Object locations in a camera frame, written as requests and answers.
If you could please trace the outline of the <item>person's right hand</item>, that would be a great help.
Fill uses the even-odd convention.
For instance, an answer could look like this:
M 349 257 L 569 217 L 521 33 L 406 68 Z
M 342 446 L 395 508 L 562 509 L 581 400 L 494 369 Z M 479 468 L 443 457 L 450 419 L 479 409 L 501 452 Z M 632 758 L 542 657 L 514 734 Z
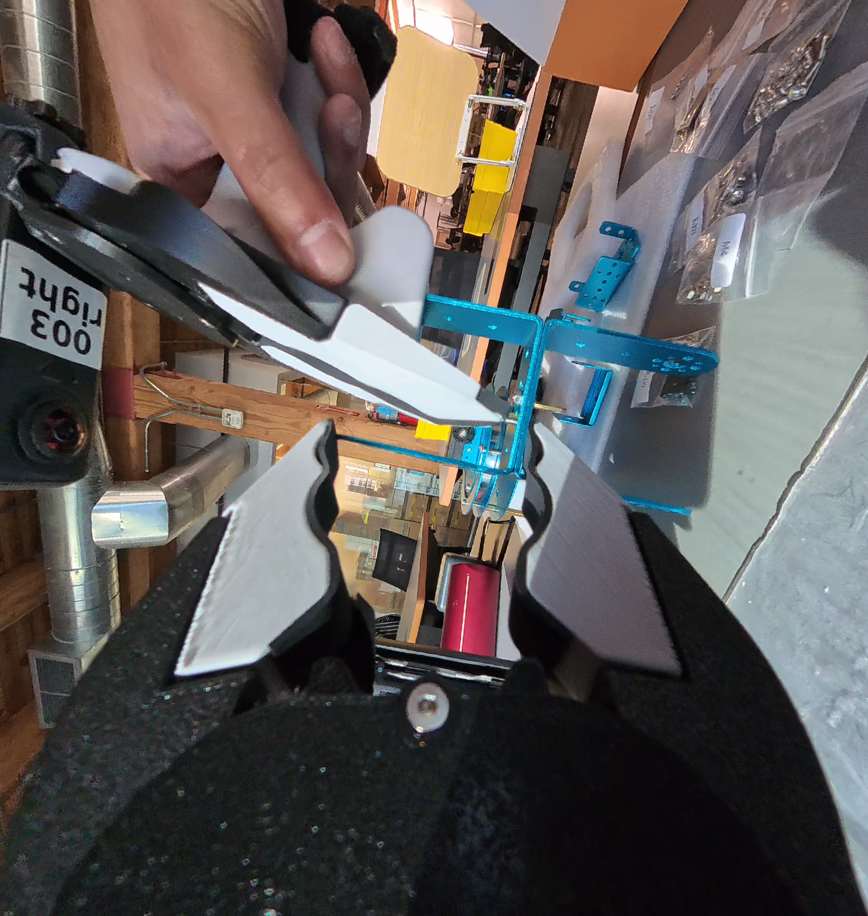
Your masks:
M 340 24 L 322 16 L 310 41 L 327 98 L 321 177 L 280 105 L 282 2 L 89 5 L 132 168 L 199 207 L 228 165 L 291 268 L 327 289 L 348 281 L 371 101 Z

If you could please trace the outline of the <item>small blue metal bracket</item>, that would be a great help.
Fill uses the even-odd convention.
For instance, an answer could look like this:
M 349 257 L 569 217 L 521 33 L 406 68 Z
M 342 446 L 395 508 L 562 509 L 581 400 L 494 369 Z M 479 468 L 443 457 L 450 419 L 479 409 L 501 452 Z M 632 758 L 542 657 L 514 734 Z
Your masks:
M 582 396 L 573 395 L 573 406 L 555 406 L 551 411 L 552 418 L 562 424 L 592 429 L 600 418 L 615 371 L 609 365 L 584 361 L 574 361 L 570 366 L 579 372 L 579 378 L 585 379 L 588 386 Z

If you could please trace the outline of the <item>wooden ceiling beam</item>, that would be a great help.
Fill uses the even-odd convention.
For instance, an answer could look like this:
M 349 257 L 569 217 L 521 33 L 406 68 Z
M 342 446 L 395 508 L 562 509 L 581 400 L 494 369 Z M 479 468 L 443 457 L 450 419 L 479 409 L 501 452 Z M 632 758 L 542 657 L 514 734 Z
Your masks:
M 363 411 L 213 382 L 173 372 L 107 367 L 102 375 L 105 415 L 229 432 L 293 445 L 331 419 L 338 434 L 444 455 L 447 441 L 418 439 L 413 427 L 372 420 Z

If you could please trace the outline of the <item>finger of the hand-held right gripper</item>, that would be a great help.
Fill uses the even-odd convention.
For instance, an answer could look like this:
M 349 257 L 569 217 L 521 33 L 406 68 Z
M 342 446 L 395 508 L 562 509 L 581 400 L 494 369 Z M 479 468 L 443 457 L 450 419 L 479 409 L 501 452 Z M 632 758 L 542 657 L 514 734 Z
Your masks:
M 496 426 L 507 417 L 500 400 L 415 342 L 379 351 L 336 340 L 287 344 L 263 340 L 261 348 L 280 363 L 327 380 L 342 391 L 435 424 Z
M 289 366 L 280 363 L 273 357 L 264 353 L 261 348 L 261 341 L 270 340 L 279 342 L 281 344 L 294 344 L 306 340 L 336 340 L 343 343 L 349 342 L 351 344 L 358 345 L 363 349 L 378 349 L 379 351 L 392 348 L 396 344 L 406 344 L 407 342 L 415 342 L 422 345 L 421 343 L 412 340 L 406 334 L 397 330 L 384 319 L 377 316 L 377 314 L 369 311 L 367 308 L 360 304 L 350 304 L 345 307 L 343 314 L 341 315 L 338 323 L 336 324 L 336 327 L 333 329 L 332 334 L 329 337 L 323 340 L 313 340 L 306 337 L 302 333 L 292 330 L 291 327 L 288 327 L 287 325 L 280 323 L 275 319 L 262 314 L 261 312 L 258 312 L 255 308 L 245 305 L 241 302 L 237 302 L 231 296 L 222 293 L 206 284 L 201 284 L 200 287 L 213 304 L 217 305 L 226 314 L 230 315 L 232 318 L 245 325 L 249 330 L 260 336 L 260 341 L 257 344 L 257 348 L 267 358 L 272 359 L 284 367 L 296 370 L 302 375 L 308 376 L 320 383 L 324 383 L 332 388 L 335 388 L 338 391 L 358 396 L 365 401 L 376 403 L 367 397 L 352 394 L 348 391 L 342 391 L 336 386 L 333 386 L 333 384 L 327 380 L 318 380 L 311 374 L 305 374 L 300 368 L 290 368 Z

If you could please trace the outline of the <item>wooden partition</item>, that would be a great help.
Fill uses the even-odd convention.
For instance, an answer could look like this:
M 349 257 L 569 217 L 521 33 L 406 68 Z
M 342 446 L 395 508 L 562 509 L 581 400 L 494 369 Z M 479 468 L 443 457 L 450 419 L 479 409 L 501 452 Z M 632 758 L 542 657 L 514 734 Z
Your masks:
M 580 149 L 581 173 L 631 123 L 637 88 L 686 6 L 685 1 L 469 2 L 474 11 L 541 64 L 514 186 L 496 249 L 486 304 L 504 285 L 553 77 L 599 88 Z

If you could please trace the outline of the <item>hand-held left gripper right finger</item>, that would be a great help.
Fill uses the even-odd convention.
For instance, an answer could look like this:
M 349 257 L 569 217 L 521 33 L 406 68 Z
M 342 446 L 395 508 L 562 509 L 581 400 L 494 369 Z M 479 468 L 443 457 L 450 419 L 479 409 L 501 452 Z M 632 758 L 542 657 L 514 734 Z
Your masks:
M 509 631 L 521 658 L 559 679 L 566 658 L 678 679 L 682 663 L 632 515 L 547 426 L 530 427 Z

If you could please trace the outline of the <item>white foam tray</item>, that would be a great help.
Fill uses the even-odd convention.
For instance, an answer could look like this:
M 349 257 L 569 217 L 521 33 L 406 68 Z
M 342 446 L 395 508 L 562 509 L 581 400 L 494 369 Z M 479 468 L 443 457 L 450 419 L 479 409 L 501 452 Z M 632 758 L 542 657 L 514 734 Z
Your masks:
M 560 309 L 595 327 L 717 354 L 722 312 L 734 301 L 722 304 L 714 315 L 681 317 L 672 302 L 663 302 L 657 311 L 655 294 L 671 216 L 653 202 L 660 194 L 661 180 L 651 174 L 629 194 L 620 195 L 622 152 L 623 142 L 608 143 L 575 186 L 555 234 L 539 314 L 547 319 Z M 608 307 L 598 313 L 577 308 L 577 294 L 568 285 L 587 281 L 598 259 L 615 253 L 619 243 L 599 233 L 605 221 L 634 227 L 641 248 Z M 573 406 L 573 395 L 583 395 L 588 382 L 570 366 L 574 361 L 555 354 L 543 358 L 540 401 Z M 695 378 L 617 369 L 595 428 L 560 423 L 544 410 L 535 415 L 622 495 L 690 514 L 706 499 L 718 379 L 716 369 Z

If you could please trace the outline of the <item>pile of small screw bags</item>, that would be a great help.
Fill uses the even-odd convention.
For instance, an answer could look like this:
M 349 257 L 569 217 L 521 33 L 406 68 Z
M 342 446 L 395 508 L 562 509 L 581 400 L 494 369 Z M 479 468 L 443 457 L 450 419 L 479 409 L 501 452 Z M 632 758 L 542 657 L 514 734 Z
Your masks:
M 714 315 L 722 304 L 765 290 L 755 252 L 759 213 L 777 183 L 808 190 L 815 177 L 784 166 L 783 121 L 803 111 L 824 72 L 851 2 L 689 2 L 642 84 L 643 106 L 619 182 L 646 174 L 670 215 L 656 309 Z

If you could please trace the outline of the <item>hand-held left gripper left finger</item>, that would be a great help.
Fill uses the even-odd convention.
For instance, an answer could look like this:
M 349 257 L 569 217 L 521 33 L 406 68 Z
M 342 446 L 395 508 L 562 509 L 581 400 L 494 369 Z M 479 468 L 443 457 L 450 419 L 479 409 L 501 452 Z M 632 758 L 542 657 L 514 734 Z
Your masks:
M 251 666 L 330 617 L 341 584 L 323 514 L 334 479 L 334 422 L 315 426 L 245 490 L 225 516 L 218 551 L 178 653 L 174 676 Z

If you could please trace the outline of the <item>red cylindrical container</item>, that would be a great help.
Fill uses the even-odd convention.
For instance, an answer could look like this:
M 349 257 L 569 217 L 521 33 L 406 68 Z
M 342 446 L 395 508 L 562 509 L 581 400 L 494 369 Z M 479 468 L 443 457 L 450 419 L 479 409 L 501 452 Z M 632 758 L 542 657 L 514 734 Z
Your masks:
M 440 647 L 495 658 L 501 576 L 494 567 L 451 567 Z

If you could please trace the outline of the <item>perforated blue metal bracket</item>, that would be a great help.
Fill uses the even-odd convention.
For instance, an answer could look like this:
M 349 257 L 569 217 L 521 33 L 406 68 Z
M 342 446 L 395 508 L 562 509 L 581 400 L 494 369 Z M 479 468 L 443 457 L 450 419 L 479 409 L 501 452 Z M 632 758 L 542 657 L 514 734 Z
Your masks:
M 641 241 L 634 227 L 623 223 L 605 221 L 600 225 L 600 235 L 617 241 L 612 256 L 600 257 L 587 281 L 571 281 L 570 292 L 577 294 L 575 306 L 590 312 L 604 312 L 614 293 L 634 267 Z

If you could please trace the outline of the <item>yellow bin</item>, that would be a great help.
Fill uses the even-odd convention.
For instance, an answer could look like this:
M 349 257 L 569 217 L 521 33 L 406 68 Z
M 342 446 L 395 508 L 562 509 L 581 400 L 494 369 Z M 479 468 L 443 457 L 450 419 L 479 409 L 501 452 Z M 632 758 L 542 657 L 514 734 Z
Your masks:
M 517 146 L 517 132 L 485 121 L 479 157 L 495 162 L 511 160 Z M 511 181 L 511 167 L 479 163 L 475 166 L 473 191 L 463 222 L 465 235 L 488 235 L 495 224 L 497 213 Z

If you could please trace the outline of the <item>blue metal bracket assembly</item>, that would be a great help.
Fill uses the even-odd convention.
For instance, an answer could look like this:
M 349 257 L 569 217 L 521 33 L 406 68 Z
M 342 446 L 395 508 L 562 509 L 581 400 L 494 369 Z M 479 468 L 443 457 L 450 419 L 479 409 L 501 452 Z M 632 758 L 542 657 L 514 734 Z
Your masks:
M 526 476 L 529 423 L 536 411 L 537 386 L 546 355 L 572 357 L 617 369 L 646 371 L 681 378 L 714 372 L 718 355 L 697 346 L 662 341 L 589 325 L 556 309 L 547 319 L 484 305 L 428 296 L 423 327 L 465 333 L 517 346 L 523 351 L 523 382 L 518 400 L 510 399 L 509 419 L 496 427 L 468 426 L 474 433 L 458 456 L 436 456 L 374 441 L 339 436 L 341 444 L 359 445 L 396 454 L 394 464 L 410 461 L 451 466 L 468 481 L 463 512 L 480 516 L 487 510 L 500 519 L 511 505 L 517 482 Z

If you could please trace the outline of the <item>light plywood panel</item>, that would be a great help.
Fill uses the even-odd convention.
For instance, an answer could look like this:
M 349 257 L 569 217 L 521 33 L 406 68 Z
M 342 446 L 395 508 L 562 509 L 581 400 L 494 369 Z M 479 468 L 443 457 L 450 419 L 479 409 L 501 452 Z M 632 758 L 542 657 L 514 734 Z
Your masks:
M 384 177 L 450 197 L 461 181 L 456 148 L 478 66 L 466 52 L 418 29 L 401 28 L 396 38 L 374 157 Z

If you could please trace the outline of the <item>silver ventilation duct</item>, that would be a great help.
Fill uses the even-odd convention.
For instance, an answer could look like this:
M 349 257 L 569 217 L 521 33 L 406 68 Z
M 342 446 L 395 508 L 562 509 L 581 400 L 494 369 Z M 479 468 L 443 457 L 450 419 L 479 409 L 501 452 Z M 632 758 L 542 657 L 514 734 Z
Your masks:
M 68 121 L 91 130 L 93 152 L 129 167 L 89 2 L 0 2 L 0 59 L 6 95 L 44 102 Z M 43 561 L 51 635 L 29 652 L 39 704 L 63 701 L 73 691 L 121 618 L 116 551 L 93 538 L 93 510 L 128 510 L 117 521 L 143 521 L 130 530 L 156 534 L 154 547 L 193 536 L 216 516 L 217 503 L 250 464 L 246 440 L 209 445 L 147 483 L 112 482 L 112 465 L 100 422 L 92 428 L 92 462 L 76 484 L 38 490 Z

